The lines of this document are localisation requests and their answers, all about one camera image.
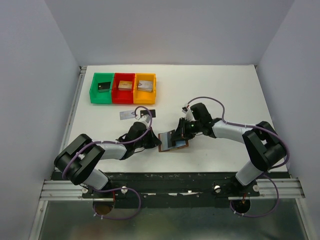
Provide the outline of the orange plastic bin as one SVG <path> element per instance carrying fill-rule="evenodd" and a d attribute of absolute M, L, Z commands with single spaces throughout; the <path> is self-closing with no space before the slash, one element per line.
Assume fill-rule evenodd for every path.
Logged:
<path fill-rule="evenodd" d="M 133 103 L 154 105 L 156 103 L 156 74 L 136 73 L 133 87 Z"/>

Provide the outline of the green plastic bin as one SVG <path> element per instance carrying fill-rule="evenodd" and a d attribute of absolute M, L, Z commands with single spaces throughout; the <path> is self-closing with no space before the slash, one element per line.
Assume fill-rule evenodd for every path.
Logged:
<path fill-rule="evenodd" d="M 90 102 L 92 104 L 112 104 L 112 87 L 114 77 L 114 73 L 95 72 L 93 74 L 89 90 Z"/>

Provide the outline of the left white knob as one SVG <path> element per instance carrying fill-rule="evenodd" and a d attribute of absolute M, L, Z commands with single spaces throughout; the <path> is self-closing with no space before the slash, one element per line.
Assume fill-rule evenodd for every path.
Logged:
<path fill-rule="evenodd" d="M 128 192 L 128 190 L 125 188 L 125 187 L 122 187 L 121 188 L 121 193 L 122 194 L 126 194 Z"/>

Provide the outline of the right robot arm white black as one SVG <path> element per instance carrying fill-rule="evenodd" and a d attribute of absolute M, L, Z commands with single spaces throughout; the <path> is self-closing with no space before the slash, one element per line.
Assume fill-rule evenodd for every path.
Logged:
<path fill-rule="evenodd" d="M 230 191 L 236 196 L 247 192 L 252 181 L 271 170 L 288 155 L 287 147 L 266 121 L 251 126 L 227 123 L 222 118 L 212 118 L 203 103 L 186 106 L 183 110 L 186 116 L 179 119 L 170 141 L 187 142 L 200 133 L 210 138 L 228 139 L 245 145 L 249 161 L 230 183 Z"/>

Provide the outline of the right white knob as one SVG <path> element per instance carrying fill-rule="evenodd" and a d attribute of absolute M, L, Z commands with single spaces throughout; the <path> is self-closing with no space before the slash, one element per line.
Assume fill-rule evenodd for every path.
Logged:
<path fill-rule="evenodd" d="M 213 190 L 214 190 L 215 193 L 218 194 L 218 193 L 221 192 L 221 187 L 220 187 L 219 185 L 215 185 L 214 188 L 213 188 Z"/>

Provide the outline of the white knob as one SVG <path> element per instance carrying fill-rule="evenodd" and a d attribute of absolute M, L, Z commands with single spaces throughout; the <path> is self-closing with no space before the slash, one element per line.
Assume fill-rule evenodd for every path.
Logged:
<path fill-rule="evenodd" d="M 125 187 L 122 187 L 121 188 L 121 193 L 122 194 L 126 194 L 128 192 L 128 190 L 125 188 Z"/>
<path fill-rule="evenodd" d="M 220 187 L 219 185 L 215 185 L 214 188 L 213 188 L 213 190 L 214 190 L 215 193 L 218 194 L 218 193 L 221 192 L 221 187 Z"/>

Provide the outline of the red plastic bin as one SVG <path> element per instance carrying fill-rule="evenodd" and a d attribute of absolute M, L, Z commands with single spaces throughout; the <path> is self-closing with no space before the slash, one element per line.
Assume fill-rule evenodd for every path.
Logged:
<path fill-rule="evenodd" d="M 112 103 L 119 105 L 132 105 L 134 103 L 134 83 L 134 73 L 115 73 L 111 91 Z"/>

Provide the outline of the silver card stack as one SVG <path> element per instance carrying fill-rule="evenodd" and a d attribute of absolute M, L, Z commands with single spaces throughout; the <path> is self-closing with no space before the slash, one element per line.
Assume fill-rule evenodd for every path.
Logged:
<path fill-rule="evenodd" d="M 140 80 L 137 84 L 137 89 L 143 92 L 152 92 L 153 91 L 153 81 L 149 80 Z"/>

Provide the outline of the aluminium frame rail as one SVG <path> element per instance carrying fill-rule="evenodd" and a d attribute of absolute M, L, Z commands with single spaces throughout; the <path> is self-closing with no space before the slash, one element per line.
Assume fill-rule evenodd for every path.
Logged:
<path fill-rule="evenodd" d="M 226 119 L 244 124 L 270 121 L 270 113 L 253 65 L 101 65 L 89 66 L 72 96 L 63 145 L 81 133 L 112 141 L 125 133 L 131 120 L 120 120 L 130 106 L 93 105 L 89 88 L 94 73 L 156 75 L 156 118 L 162 133 L 177 126 L 182 107 L 202 96 L 213 117 L 226 107 Z M 242 144 L 204 136 L 188 148 L 167 153 L 148 150 L 128 160 L 106 160 L 107 172 L 234 172 L 247 162 Z M 128 220 L 96 216 L 92 203 L 40 201 L 31 229 L 32 240 L 304 240 L 306 231 L 294 199 L 283 199 L 272 214 L 245 218 L 229 208 L 144 208 Z"/>

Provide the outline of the black VIP card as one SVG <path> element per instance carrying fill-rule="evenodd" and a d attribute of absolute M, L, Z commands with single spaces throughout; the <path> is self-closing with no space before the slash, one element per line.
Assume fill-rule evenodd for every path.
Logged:
<path fill-rule="evenodd" d="M 145 115 L 151 115 L 152 118 L 155 118 L 156 117 L 156 110 L 155 109 L 149 109 L 149 110 L 141 110 L 140 111 L 140 117 L 142 118 L 143 116 Z"/>
<path fill-rule="evenodd" d="M 174 133 L 175 133 L 175 130 L 171 130 L 171 131 L 168 131 L 165 135 L 166 136 L 166 147 L 168 149 L 176 146 L 176 141 L 173 140 Z"/>

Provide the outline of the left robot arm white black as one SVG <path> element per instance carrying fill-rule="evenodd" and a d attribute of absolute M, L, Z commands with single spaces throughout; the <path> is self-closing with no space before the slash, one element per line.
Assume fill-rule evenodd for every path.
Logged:
<path fill-rule="evenodd" d="M 54 160 L 64 180 L 74 185 L 90 185 L 101 198 L 111 191 L 109 178 L 96 165 L 100 160 L 126 160 L 136 149 L 153 149 L 162 144 L 151 127 L 134 122 L 129 131 L 115 142 L 93 141 L 87 134 L 80 134 Z"/>

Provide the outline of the silver VIP card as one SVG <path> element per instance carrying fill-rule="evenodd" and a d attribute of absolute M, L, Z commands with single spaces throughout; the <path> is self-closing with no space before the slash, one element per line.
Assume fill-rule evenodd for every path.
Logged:
<path fill-rule="evenodd" d="M 120 120 L 133 119 L 135 117 L 136 117 L 136 114 L 134 110 L 126 110 L 126 111 L 121 111 L 119 113 Z"/>

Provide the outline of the brown leather card holder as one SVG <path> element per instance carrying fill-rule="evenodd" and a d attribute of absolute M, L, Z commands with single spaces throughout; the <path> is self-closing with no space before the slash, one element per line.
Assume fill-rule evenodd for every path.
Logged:
<path fill-rule="evenodd" d="M 175 130 L 171 130 L 158 134 L 158 139 L 161 141 L 161 145 L 158 146 L 159 153 L 183 149 L 189 146 L 187 140 L 172 140 L 174 133 Z"/>

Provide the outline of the tan card stack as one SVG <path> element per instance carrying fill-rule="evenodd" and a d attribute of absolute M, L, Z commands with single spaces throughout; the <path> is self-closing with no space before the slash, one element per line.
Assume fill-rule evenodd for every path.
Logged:
<path fill-rule="evenodd" d="M 120 91 L 131 91 L 132 84 L 133 83 L 131 81 L 120 80 L 118 84 L 118 89 Z"/>

